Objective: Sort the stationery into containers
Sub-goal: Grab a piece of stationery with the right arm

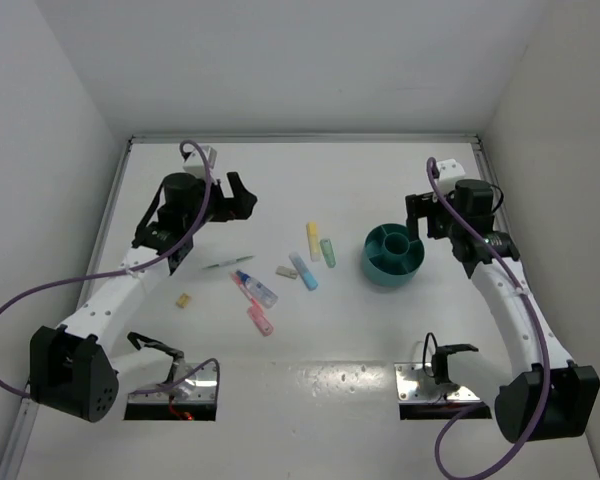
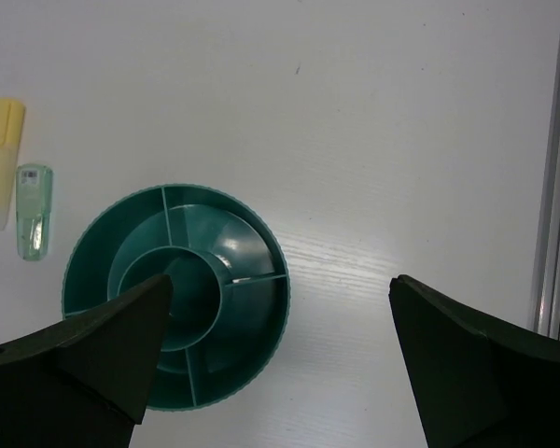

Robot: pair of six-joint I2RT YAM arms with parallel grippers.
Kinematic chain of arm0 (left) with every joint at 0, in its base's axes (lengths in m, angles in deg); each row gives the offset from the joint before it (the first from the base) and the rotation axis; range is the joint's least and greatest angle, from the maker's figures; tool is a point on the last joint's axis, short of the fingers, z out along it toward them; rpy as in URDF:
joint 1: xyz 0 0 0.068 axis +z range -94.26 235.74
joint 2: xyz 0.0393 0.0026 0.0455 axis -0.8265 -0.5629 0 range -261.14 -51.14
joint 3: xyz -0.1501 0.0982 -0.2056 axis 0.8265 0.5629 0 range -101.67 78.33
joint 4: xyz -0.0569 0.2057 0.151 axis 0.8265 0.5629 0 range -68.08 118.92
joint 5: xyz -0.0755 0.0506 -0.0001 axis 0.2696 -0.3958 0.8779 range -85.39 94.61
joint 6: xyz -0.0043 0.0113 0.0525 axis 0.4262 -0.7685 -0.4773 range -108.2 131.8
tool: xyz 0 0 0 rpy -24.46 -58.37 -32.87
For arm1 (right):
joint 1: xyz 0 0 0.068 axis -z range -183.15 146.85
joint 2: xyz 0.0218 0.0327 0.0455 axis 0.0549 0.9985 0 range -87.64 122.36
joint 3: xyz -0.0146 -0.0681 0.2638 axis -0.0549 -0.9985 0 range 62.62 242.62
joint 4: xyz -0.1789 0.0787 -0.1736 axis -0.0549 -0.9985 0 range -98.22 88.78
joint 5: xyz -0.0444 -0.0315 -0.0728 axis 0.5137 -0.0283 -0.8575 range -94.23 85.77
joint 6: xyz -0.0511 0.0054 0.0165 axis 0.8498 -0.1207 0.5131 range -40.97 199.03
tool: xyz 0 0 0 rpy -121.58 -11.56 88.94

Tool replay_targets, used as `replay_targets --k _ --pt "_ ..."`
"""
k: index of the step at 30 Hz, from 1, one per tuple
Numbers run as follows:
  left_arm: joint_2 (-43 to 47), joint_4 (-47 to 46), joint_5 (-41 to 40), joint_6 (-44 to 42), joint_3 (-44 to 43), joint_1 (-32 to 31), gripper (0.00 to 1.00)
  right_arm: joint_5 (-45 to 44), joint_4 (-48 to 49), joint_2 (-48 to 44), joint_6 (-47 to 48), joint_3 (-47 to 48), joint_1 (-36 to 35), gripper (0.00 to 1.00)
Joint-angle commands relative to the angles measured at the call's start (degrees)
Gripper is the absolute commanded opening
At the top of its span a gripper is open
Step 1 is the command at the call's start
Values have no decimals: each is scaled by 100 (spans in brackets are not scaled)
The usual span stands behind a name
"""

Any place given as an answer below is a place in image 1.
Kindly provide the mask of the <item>yellow highlighter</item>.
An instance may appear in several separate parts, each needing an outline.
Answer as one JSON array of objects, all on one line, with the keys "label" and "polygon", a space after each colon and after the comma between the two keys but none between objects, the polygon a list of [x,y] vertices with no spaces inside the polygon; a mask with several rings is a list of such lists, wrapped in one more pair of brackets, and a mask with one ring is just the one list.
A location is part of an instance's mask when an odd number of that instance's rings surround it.
[{"label": "yellow highlighter", "polygon": [[319,235],[315,222],[306,224],[306,233],[309,246],[309,254],[312,262],[318,262],[321,259],[321,248],[319,244]]}]

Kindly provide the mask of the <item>blue highlighter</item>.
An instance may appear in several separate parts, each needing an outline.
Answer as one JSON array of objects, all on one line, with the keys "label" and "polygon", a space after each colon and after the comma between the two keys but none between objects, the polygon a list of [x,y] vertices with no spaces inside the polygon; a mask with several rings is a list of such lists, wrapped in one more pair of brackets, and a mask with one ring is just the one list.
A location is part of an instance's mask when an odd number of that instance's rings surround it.
[{"label": "blue highlighter", "polygon": [[308,269],[301,256],[297,252],[292,252],[289,254],[289,259],[293,264],[295,270],[297,271],[299,277],[304,282],[306,288],[309,291],[316,290],[318,287],[318,282],[311,273],[311,271]]}]

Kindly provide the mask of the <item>pink highlighter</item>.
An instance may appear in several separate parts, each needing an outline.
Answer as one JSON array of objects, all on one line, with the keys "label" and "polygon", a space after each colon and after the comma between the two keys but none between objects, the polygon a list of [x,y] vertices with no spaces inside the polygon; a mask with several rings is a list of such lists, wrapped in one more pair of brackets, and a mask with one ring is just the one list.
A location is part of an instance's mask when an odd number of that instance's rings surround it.
[{"label": "pink highlighter", "polygon": [[252,305],[247,309],[247,314],[262,336],[267,337],[273,333],[272,324],[259,307]]}]

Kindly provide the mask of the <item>clear glue bottle blue cap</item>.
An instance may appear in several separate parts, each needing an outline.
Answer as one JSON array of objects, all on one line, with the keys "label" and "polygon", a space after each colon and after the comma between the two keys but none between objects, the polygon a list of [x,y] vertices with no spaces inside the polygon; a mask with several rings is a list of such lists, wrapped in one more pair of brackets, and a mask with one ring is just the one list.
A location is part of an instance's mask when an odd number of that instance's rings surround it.
[{"label": "clear glue bottle blue cap", "polygon": [[278,296],[259,280],[241,271],[236,271],[240,284],[256,299],[263,307],[272,308],[278,301]]}]

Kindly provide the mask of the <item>green highlighter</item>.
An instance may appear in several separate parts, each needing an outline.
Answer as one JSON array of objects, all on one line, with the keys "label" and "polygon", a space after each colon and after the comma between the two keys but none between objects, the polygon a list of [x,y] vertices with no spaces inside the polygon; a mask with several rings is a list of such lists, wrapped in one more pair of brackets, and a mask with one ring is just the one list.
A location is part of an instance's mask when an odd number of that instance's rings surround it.
[{"label": "green highlighter", "polygon": [[329,238],[323,238],[320,240],[319,244],[327,266],[329,268],[334,268],[336,266],[336,257],[331,240]]}]

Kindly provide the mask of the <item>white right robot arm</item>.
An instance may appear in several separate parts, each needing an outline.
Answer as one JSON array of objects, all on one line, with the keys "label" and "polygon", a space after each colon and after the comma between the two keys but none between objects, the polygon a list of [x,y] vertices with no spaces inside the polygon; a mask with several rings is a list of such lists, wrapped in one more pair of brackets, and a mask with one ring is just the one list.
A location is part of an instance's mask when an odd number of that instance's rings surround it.
[{"label": "white right robot arm", "polygon": [[578,365],[551,332],[523,280],[520,254],[511,237],[495,230],[491,184],[458,180],[444,198],[434,193],[406,197],[406,226],[418,239],[418,221],[427,235],[449,239],[453,256],[485,300],[502,336],[510,369],[500,370],[469,344],[438,346],[430,372],[438,384],[460,383],[494,413],[511,443],[519,440],[548,393],[529,438],[532,441],[579,437],[585,430],[600,389],[591,366]]}]

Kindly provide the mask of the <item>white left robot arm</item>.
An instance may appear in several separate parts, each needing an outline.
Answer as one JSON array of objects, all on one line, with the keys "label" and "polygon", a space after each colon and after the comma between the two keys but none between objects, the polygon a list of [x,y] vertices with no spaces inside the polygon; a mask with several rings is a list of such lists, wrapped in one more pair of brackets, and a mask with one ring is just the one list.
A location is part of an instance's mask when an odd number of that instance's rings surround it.
[{"label": "white left robot arm", "polygon": [[137,391],[172,392],[184,354],[136,332],[134,352],[112,357],[118,337],[148,294],[171,277],[193,249],[195,232],[207,222],[248,219],[257,197],[236,172],[232,191],[190,173],[166,176],[136,227],[120,275],[107,279],[86,303],[56,328],[41,327],[30,340],[30,395],[40,405],[94,423],[118,397]]}]

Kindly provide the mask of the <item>grey eraser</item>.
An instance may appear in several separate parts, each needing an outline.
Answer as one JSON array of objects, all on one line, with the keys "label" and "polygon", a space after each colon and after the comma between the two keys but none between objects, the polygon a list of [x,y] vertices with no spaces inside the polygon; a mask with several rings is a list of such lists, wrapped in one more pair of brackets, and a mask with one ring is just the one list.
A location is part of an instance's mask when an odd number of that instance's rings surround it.
[{"label": "grey eraser", "polygon": [[296,270],[285,266],[278,266],[276,268],[276,274],[289,279],[296,279],[298,277],[298,272]]}]

